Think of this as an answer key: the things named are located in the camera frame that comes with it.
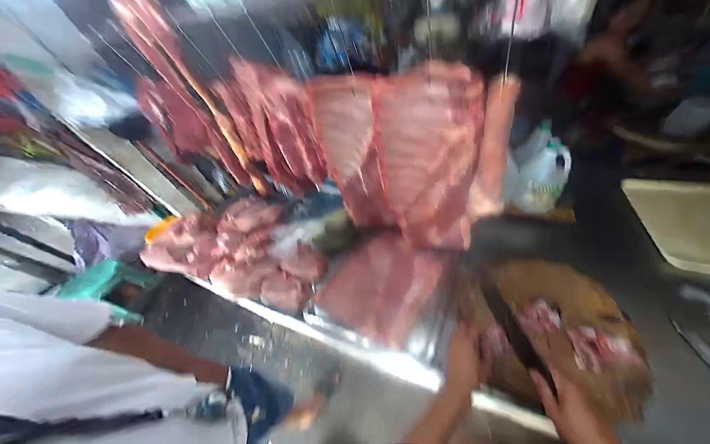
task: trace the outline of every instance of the green plastic stool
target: green plastic stool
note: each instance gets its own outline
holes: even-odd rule
[[[138,285],[146,291],[158,284],[160,278],[129,267],[115,259],[103,259],[68,280],[56,297],[68,300],[103,301],[113,308],[112,317],[123,322],[142,323],[143,316],[104,301],[114,288],[124,282]]]

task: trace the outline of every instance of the raw meat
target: raw meat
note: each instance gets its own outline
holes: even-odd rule
[[[188,106],[198,105],[185,82],[202,98],[214,122],[214,125],[205,125],[207,136],[215,155],[232,177],[241,185],[253,183],[261,194],[266,194],[264,177],[250,164],[247,152],[233,132],[231,120],[217,109],[207,89],[182,61],[177,36],[163,17],[158,0],[111,0],[111,8],[136,48]]]
[[[169,84],[145,78],[137,81],[139,104],[150,122],[157,126],[175,155],[206,153],[210,147],[207,126],[212,119],[191,106]]]
[[[141,252],[141,260],[146,266],[159,271],[206,278],[222,259],[216,239],[215,218],[212,215],[183,217],[147,245]]]
[[[383,193],[369,76],[331,76],[309,86],[320,150],[355,225],[395,224]]]
[[[311,102],[303,86],[275,68],[241,58],[231,58],[230,63],[234,74],[232,86],[242,90],[251,110],[251,122],[259,122],[259,111],[263,113],[266,130],[257,133],[263,138],[261,151],[271,174],[289,180],[289,173],[294,181],[289,180],[287,185],[302,190],[312,183],[323,182],[327,172],[314,134]],[[227,107],[231,112],[246,112],[246,106],[237,103],[233,95],[228,96],[232,106]],[[242,129],[238,126],[241,132],[250,130],[243,118],[235,120],[238,122],[243,122]]]
[[[210,273],[210,282],[235,298],[259,298],[262,282],[273,275],[281,275],[276,261],[266,260],[251,265],[221,262]]]
[[[550,307],[543,298],[537,298],[517,318],[528,335],[555,333],[560,330],[560,311]]]
[[[296,277],[277,273],[262,281],[262,302],[271,307],[297,313],[307,300],[308,288]]]
[[[312,300],[340,325],[400,348],[442,274],[438,254],[382,234],[354,250]]]
[[[505,84],[503,79],[495,79],[489,84],[484,137],[480,142],[478,168],[467,202],[470,220],[499,214],[503,210],[503,171],[519,91],[520,83],[512,76]]]
[[[281,259],[282,270],[307,284],[317,282],[327,268],[327,262],[320,252],[308,245],[299,244],[295,255]]]
[[[275,224],[281,217],[281,212],[281,206],[268,204],[256,197],[246,197],[226,209],[218,224],[218,230],[247,233],[264,225]]]
[[[492,326],[483,332],[480,337],[481,353],[484,356],[500,356],[512,352],[511,344],[508,342],[506,330],[501,326]]]
[[[580,327],[567,331],[574,347],[574,361],[580,370],[601,373],[605,368],[620,364],[645,365],[630,340]]]
[[[374,86],[377,154],[388,205],[417,247],[466,250],[468,194],[484,121],[484,84],[431,62]]]

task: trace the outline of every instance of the cleaver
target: cleaver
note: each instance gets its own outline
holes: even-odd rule
[[[505,330],[506,338],[508,338],[508,343],[511,348],[514,349],[514,354],[517,355],[519,361],[528,370],[535,370],[539,372],[547,385],[550,387],[552,394],[555,398],[558,398],[558,389],[555,385],[555,380],[552,378],[550,369],[544,360],[539,356],[536,348],[533,347],[533,343],[530,342],[528,336],[519,327],[519,322],[517,317],[514,316],[514,311],[511,310],[506,299],[500,294],[497,285],[489,276],[488,273],[484,273],[480,278],[481,292],[484,293],[484,299],[489,305],[489,309],[495,316],[495,321]]]

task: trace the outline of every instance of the white tray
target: white tray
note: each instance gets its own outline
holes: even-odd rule
[[[631,178],[622,188],[668,262],[710,274],[710,183]]]

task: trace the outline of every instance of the white shirt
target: white shirt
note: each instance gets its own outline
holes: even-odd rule
[[[0,415],[46,421],[172,409],[215,389],[191,375],[84,346],[109,326],[110,312],[104,303],[0,292]],[[45,442],[244,444],[242,405],[231,402],[228,409],[228,420],[215,425],[164,419],[94,437]]]

